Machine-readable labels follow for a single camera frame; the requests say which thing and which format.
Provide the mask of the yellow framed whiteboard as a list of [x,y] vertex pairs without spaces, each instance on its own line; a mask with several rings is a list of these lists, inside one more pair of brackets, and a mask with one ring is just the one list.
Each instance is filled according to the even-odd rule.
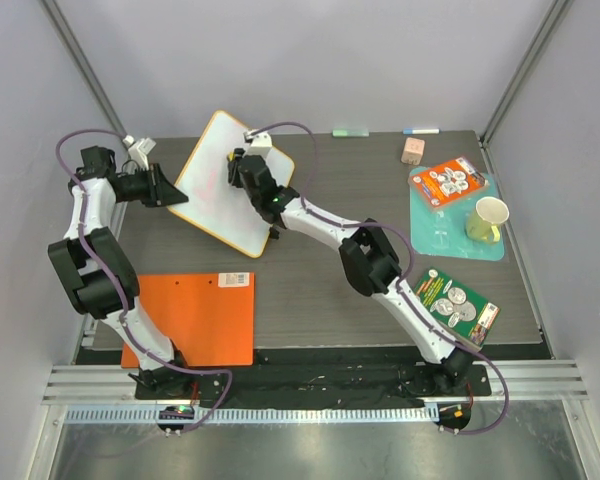
[[175,182],[188,201],[169,211],[244,255],[258,258],[268,242],[269,225],[245,191],[228,182],[227,155],[246,146],[248,129],[226,111],[214,112]]

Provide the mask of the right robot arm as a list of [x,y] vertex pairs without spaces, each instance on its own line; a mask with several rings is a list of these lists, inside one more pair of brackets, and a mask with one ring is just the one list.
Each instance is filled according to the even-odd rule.
[[437,391],[452,395],[468,381],[474,354],[434,319],[408,284],[408,273],[385,232],[369,218],[356,223],[322,210],[276,183],[265,160],[237,148],[228,155],[228,183],[243,189],[268,224],[304,234],[335,250],[349,285],[381,304],[429,364]]

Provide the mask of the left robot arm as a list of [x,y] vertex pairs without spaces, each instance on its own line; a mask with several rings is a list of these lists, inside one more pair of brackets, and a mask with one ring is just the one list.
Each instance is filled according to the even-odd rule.
[[49,245],[49,259],[74,309],[112,328],[135,355],[137,396],[183,398],[192,389],[193,375],[181,351],[142,306],[138,276],[110,226],[119,203],[139,201],[156,208],[188,198],[156,163],[120,172],[114,152],[101,146],[83,149],[81,157],[83,164],[69,183],[71,224],[62,240]]

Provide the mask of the yellow black eraser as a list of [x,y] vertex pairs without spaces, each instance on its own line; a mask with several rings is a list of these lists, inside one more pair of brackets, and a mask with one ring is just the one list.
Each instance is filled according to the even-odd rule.
[[227,181],[230,186],[241,189],[242,180],[240,178],[239,167],[245,150],[243,148],[235,148],[227,154]]

